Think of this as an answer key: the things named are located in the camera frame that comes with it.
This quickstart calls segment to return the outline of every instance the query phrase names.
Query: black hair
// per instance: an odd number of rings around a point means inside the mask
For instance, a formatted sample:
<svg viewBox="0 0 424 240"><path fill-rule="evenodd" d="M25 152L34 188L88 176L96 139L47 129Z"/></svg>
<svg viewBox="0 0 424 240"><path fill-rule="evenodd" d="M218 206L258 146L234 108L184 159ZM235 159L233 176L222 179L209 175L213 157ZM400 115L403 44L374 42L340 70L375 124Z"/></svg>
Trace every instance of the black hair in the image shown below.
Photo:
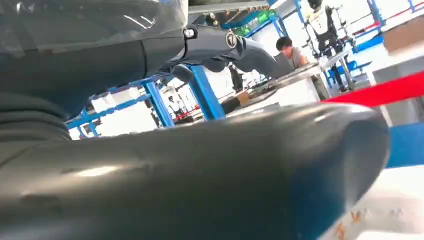
<svg viewBox="0 0 424 240"><path fill-rule="evenodd" d="M293 47L293 42L290 37L283 36L278 39L276 47L278 51L281 51L283 50L283 47Z"/></svg>

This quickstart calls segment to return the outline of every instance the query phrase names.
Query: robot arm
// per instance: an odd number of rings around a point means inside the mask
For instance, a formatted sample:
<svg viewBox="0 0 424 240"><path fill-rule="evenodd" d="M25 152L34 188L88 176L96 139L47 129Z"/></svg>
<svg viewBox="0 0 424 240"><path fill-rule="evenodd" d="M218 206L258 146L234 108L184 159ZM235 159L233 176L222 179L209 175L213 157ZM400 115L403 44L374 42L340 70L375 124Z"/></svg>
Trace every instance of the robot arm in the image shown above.
<svg viewBox="0 0 424 240"><path fill-rule="evenodd" d="M186 47L183 57L169 62L161 69L165 74L177 73L183 82L193 79L185 65L203 65L212 72L219 73L229 62L243 72L258 71L260 74L272 74L278 64L273 56L266 52L263 46L253 40L237 36L231 31L190 25L185 30Z"/></svg>

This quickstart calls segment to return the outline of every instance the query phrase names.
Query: red rope barrier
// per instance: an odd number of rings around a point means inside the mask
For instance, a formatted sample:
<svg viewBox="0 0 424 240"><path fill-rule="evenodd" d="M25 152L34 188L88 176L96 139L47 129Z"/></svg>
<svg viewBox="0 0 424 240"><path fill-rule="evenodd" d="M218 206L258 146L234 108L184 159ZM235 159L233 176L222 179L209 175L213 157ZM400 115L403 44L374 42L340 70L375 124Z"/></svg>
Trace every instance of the red rope barrier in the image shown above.
<svg viewBox="0 0 424 240"><path fill-rule="evenodd" d="M377 107L424 96L424 71L325 100Z"/></svg>

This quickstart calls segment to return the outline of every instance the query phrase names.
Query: table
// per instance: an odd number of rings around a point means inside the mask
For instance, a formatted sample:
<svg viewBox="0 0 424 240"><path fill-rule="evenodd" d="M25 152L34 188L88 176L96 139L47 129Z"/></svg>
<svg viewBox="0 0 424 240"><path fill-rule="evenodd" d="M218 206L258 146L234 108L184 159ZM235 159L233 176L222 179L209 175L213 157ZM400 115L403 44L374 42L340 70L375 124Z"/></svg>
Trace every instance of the table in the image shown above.
<svg viewBox="0 0 424 240"><path fill-rule="evenodd" d="M258 91L269 88L273 85L276 87L277 92L268 99L256 104L250 105L248 102L248 107L243 108L242 105L241 109L228 114L227 117L231 118L247 113L264 111L265 109L270 110L283 106L316 103L321 101L319 95L328 99L331 95L326 87L325 80L321 77L321 74L337 62L340 62L342 66L345 65L345 72L347 73L346 77L348 82L350 82L349 87L351 89L355 89L352 76L350 75L345 62L345 56L347 56L351 51L352 47L346 47L343 52L340 52L330 59L321 58L318 63L298 68L292 73L265 84L258 88ZM312 77L314 76L317 77L316 83L313 83L312 81Z"/></svg>

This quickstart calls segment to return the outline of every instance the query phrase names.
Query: screw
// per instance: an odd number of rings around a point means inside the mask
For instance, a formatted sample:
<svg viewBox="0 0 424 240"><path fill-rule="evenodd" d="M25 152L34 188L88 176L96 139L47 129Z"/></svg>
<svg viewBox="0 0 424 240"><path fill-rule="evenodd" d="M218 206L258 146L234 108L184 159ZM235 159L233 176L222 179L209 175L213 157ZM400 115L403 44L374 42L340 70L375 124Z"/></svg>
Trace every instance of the screw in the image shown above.
<svg viewBox="0 0 424 240"><path fill-rule="evenodd" d="M186 29L186 30L184 30L184 35L185 35L186 38L192 39L192 38L194 38L196 33L193 29Z"/></svg>

